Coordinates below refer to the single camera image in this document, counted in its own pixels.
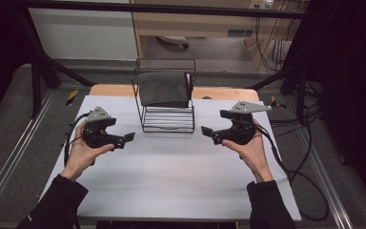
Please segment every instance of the wire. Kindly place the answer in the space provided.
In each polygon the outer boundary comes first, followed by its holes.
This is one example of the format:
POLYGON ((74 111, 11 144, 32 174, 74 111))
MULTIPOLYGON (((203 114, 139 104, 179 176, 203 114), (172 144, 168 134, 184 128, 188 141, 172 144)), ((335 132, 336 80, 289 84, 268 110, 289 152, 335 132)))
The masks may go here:
POLYGON ((305 0, 302 0, 301 5, 299 6, 297 11, 300 11, 302 9, 302 7, 304 6, 304 2, 305 0))
POLYGON ((274 62, 274 70, 276 72, 281 70, 282 65, 284 64, 285 58, 287 56, 287 53, 285 52, 285 48, 287 47, 287 44, 289 43, 288 39, 290 36, 291 27, 293 26, 295 21, 296 20, 294 20, 294 19, 289 21, 289 23, 287 25, 287 30, 285 30, 281 39, 275 40, 273 47, 272 47, 272 51, 270 52, 270 58, 274 62))
POLYGON ((253 46, 251 46, 250 48, 246 47, 246 43, 245 43, 245 34, 246 32, 248 31, 248 24, 249 24, 249 21, 250 21, 250 17, 248 17, 248 21, 246 21, 246 27, 245 27, 245 31, 243 32, 243 35, 242 35, 242 46, 245 50, 252 50, 254 47, 256 47, 258 41, 256 40, 256 42, 254 43, 253 46))
POLYGON ((81 229, 81 225, 79 223, 79 219, 78 219, 77 214, 75 214, 75 219, 74 219, 73 223, 75 225, 75 229, 81 229))
POLYGON ((309 156, 311 154, 313 138, 312 138, 312 131, 311 131, 310 124, 313 123, 317 118, 321 117, 321 110, 319 108, 313 110, 313 108, 315 108, 316 106, 317 106, 317 104, 314 104, 314 105, 310 106, 307 110, 307 113, 305 115, 303 115, 302 117, 298 117, 298 118, 294 118, 294 119, 286 119, 286 120, 271 120, 271 123, 272 123, 272 128, 305 123, 305 125, 303 125, 302 127, 297 127, 297 128, 294 128, 294 129, 292 129, 292 130, 290 130, 290 131, 288 131, 284 134, 281 134, 281 135, 285 135, 285 134, 290 133, 292 131, 295 131, 295 130, 298 130, 300 128, 306 127, 308 135, 309 135, 307 153, 302 158, 301 163, 296 167, 296 169, 295 170, 288 170, 286 174, 289 177, 289 182, 290 182, 291 186, 295 181, 295 177, 296 176, 301 176, 301 177, 304 177, 308 182, 310 182, 317 189, 317 191, 323 197, 323 201, 324 201, 324 204, 325 204, 325 212, 324 212, 323 216, 321 216, 321 217, 312 217, 312 216, 309 216, 309 215, 305 214, 301 210, 299 210, 299 212, 300 212, 301 216, 306 218, 306 219, 310 219, 310 220, 314 220, 314 221, 322 221, 322 220, 326 219, 329 216, 330 209, 329 209, 328 199, 326 199, 325 195, 323 194, 322 190, 318 187, 318 185, 316 185, 309 177, 307 177, 306 175, 304 175, 300 172, 301 168, 305 165, 305 162, 307 161, 307 159, 309 158, 309 156))
POLYGON ((74 142, 75 140, 79 139, 79 138, 82 138, 82 136, 80 136, 80 137, 76 137, 74 140, 72 140, 72 141, 70 142, 70 144, 73 144, 73 142, 74 142))
POLYGON ((267 139, 270 141, 270 144, 272 146, 272 151, 273 151, 273 155, 274 155, 275 161, 278 163, 278 165, 280 166, 280 168, 284 171, 284 173, 287 176, 287 179, 290 180, 290 173, 288 172, 287 168, 285 167, 285 165, 281 161, 280 157, 278 156, 277 148, 275 147, 275 144, 273 143, 273 140, 270 137, 269 132, 264 127, 262 127, 260 125, 253 124, 252 126, 256 130, 258 130, 260 133, 262 133, 264 136, 266 136, 267 139))
POLYGON ((259 27, 260 27, 260 18, 259 17, 256 17, 256 26, 255 26, 255 30, 256 30, 256 46, 257 46, 257 50, 260 54, 260 59, 261 59, 261 62, 263 63, 263 66, 266 68, 266 70, 270 70, 270 71, 274 71, 275 69, 273 69, 268 61, 266 60, 266 58, 264 57, 264 54, 263 54, 263 51, 261 50, 260 48, 260 42, 259 42, 259 38, 258 38, 258 30, 259 30, 259 27))
POLYGON ((88 116, 90 113, 85 113, 80 115, 79 117, 76 118, 76 120, 73 122, 70 132, 67 136, 67 142, 65 143, 65 147, 64 147, 64 166, 67 165, 68 159, 70 158, 70 146, 71 143, 73 143, 75 141, 75 139, 73 141, 70 142, 71 140, 71 133, 73 132, 73 129, 75 129, 76 125, 78 124, 78 122, 80 121, 80 119, 82 119, 83 117, 88 116))

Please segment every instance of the person's left hand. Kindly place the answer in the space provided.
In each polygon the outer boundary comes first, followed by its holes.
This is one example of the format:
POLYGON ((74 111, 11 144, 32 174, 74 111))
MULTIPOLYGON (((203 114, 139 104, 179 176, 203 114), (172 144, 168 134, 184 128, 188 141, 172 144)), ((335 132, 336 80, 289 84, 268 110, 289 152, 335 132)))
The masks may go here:
POLYGON ((82 130, 85 125, 86 122, 82 122, 76 127, 75 141, 72 143, 70 158, 60 174, 62 177, 71 181, 76 181, 98 156, 114 149, 113 144, 104 145, 95 149, 89 147, 82 139, 82 130))

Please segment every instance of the aluminum rail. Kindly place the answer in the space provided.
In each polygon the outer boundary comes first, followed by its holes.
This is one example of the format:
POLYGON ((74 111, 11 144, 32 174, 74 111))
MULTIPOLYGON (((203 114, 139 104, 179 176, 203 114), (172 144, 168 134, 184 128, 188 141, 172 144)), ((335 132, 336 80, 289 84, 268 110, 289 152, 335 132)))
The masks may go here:
POLYGON ((31 139, 34 136, 34 133, 37 131, 38 126, 40 125, 41 121, 46 114, 52 98, 55 95, 55 91, 52 90, 48 92, 42 102, 42 109, 37 114, 37 116, 32 119, 26 128, 25 132, 20 137, 19 141, 17 142, 16 146, 14 147, 13 151, 11 152, 8 160, 6 161, 5 165, 2 167, 0 171, 0 196, 4 191, 6 185, 8 184, 11 175, 13 174, 14 170, 16 169, 17 164, 19 163, 22 155, 25 153, 31 139))
POLYGON ((98 2, 73 2, 73 1, 47 1, 47 0, 18 0, 14 6, 57 9, 57 10, 94 10, 94 11, 129 11, 129 12, 157 12, 178 14, 220 15, 238 17, 262 18, 288 18, 288 19, 318 19, 324 14, 316 12, 284 11, 284 10, 252 10, 213 7, 192 7, 172 5, 149 4, 124 4, 124 3, 98 3, 98 2))
MULTIPOLYGON (((294 104, 285 98, 286 103, 288 104, 289 111, 292 116, 295 115, 295 106, 294 104)), ((301 139, 305 149, 308 148, 308 142, 310 136, 308 135, 305 128, 301 128, 300 124, 297 124, 298 132, 301 135, 301 139)), ((329 207, 332 210, 332 215, 335 219, 335 223, 337 224, 337 228, 339 229, 353 229, 353 224, 350 221, 349 215, 346 212, 346 209, 343 206, 343 203, 340 200, 340 197, 337 194, 337 190, 330 179, 330 175, 326 172, 325 166, 320 159, 318 152, 314 146, 314 143, 311 145, 311 154, 310 160, 312 167, 315 171, 316 179, 318 180, 322 192, 325 194, 325 197, 328 199, 329 207)))

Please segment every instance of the hand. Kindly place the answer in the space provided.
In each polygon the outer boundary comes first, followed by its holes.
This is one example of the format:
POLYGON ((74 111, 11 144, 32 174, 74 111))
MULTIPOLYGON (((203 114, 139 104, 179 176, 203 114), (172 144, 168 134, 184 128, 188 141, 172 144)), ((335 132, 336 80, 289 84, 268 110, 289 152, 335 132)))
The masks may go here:
POLYGON ((76 181, 94 160, 108 151, 114 149, 113 144, 104 145, 100 148, 89 147, 82 139, 82 130, 86 122, 82 122, 75 129, 75 141, 72 143, 70 158, 61 172, 61 176, 71 181, 76 181))
POLYGON ((238 145, 227 139, 222 140, 222 144, 239 153, 245 164, 251 169, 258 183, 273 180, 273 175, 264 152, 263 136, 258 130, 255 131, 254 137, 246 145, 238 145))

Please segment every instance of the black jacket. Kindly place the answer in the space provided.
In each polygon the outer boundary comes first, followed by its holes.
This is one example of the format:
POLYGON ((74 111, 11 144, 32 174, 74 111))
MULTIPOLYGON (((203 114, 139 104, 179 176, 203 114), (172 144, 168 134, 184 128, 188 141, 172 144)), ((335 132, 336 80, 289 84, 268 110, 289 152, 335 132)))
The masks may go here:
MULTIPOLYGON (((295 228, 275 181, 247 186, 253 211, 251 228, 295 228)), ((72 229, 76 211, 88 190, 77 182, 57 176, 37 206, 16 229, 72 229)))

